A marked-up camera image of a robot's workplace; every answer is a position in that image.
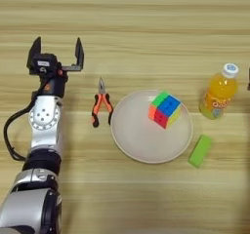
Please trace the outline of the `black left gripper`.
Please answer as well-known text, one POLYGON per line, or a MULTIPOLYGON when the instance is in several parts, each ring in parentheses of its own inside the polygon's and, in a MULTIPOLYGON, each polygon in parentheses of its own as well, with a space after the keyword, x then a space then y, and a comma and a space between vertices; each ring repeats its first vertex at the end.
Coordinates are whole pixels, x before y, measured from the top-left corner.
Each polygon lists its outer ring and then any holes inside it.
MULTIPOLYGON (((37 37, 28 53, 26 67, 32 66, 33 57, 41 53, 41 37, 37 37)), ((41 91, 39 96, 55 96, 62 98, 64 96, 65 84, 68 80, 68 72, 80 72, 84 64, 84 51, 80 38, 77 38, 75 45, 76 65, 58 66, 57 70, 40 77, 41 91)))

